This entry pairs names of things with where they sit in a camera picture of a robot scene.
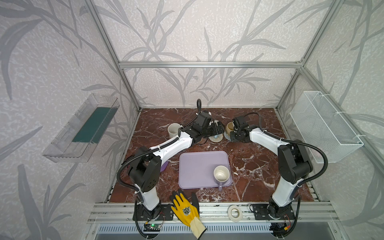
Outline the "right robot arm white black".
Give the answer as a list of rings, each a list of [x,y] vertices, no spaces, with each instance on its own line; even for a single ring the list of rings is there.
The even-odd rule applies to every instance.
[[[278,186],[269,200],[271,213],[279,213],[288,208],[298,189],[319,178],[328,168],[327,155],[320,148],[301,142],[280,138],[262,128],[262,119],[259,125],[250,125],[246,116],[233,119],[234,131],[230,133],[232,142],[256,143],[270,150],[278,156],[280,180]],[[308,175],[313,171],[313,164],[307,149],[312,149],[323,158],[322,169],[312,177]]]

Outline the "grey blue round coaster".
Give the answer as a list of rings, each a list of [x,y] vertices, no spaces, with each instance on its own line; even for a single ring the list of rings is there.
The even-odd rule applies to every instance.
[[[229,136],[226,132],[224,132],[224,137],[225,137],[228,141],[231,141],[230,136]]]

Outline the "multicolour woven round coaster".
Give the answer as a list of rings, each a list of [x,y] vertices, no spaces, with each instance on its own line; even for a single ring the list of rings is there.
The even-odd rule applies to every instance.
[[[223,138],[224,138],[224,135],[219,134],[219,135],[215,135],[215,136],[210,136],[209,140],[213,143],[219,143],[223,140]]]

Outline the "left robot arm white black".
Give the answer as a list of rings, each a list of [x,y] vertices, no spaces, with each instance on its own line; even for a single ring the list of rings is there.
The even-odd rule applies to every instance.
[[[214,120],[210,112],[199,112],[192,121],[178,128],[176,136],[154,147],[141,147],[135,155],[127,158],[117,171],[117,182],[134,190],[146,210],[158,209],[161,203],[156,185],[161,167],[173,156],[196,145],[203,138],[217,136],[224,131],[223,123]]]

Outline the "white mug lavender handle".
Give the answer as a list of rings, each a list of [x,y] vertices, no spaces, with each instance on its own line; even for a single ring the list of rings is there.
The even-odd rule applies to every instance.
[[[229,180],[230,176],[230,171],[225,166],[217,166],[214,169],[214,178],[218,184],[220,192],[222,191],[224,184]]]

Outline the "white speckled mug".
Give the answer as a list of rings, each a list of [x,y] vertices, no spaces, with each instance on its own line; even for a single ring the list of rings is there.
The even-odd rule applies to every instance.
[[[172,123],[168,126],[168,134],[169,134],[169,138],[172,139],[172,138],[175,138],[175,137],[178,137],[180,134],[179,134],[179,130],[180,128],[182,128],[183,126],[178,124],[178,123]]]

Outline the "white mug blue handle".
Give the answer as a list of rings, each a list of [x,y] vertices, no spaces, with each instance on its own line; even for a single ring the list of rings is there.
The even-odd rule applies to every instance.
[[[214,120],[214,124],[217,126],[217,127],[222,127],[222,122],[218,121],[218,120]]]

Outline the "beige ceramic mug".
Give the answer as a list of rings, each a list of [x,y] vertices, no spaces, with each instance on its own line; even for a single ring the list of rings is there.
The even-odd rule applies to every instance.
[[[234,131],[234,123],[233,122],[229,122],[227,125],[226,125],[226,133],[228,136],[230,136],[231,132]]]

